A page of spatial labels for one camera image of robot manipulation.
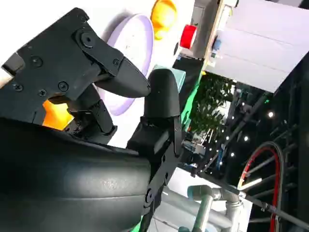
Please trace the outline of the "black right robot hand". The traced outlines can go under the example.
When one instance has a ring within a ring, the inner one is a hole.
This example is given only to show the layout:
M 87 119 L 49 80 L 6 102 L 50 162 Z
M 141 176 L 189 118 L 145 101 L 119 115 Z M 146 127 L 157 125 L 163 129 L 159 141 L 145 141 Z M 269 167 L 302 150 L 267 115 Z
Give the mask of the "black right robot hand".
M 174 74 L 149 78 L 104 42 L 74 8 L 3 65 L 0 90 L 0 229 L 128 232 L 150 220 L 181 159 Z M 97 92 L 144 98 L 126 148 Z

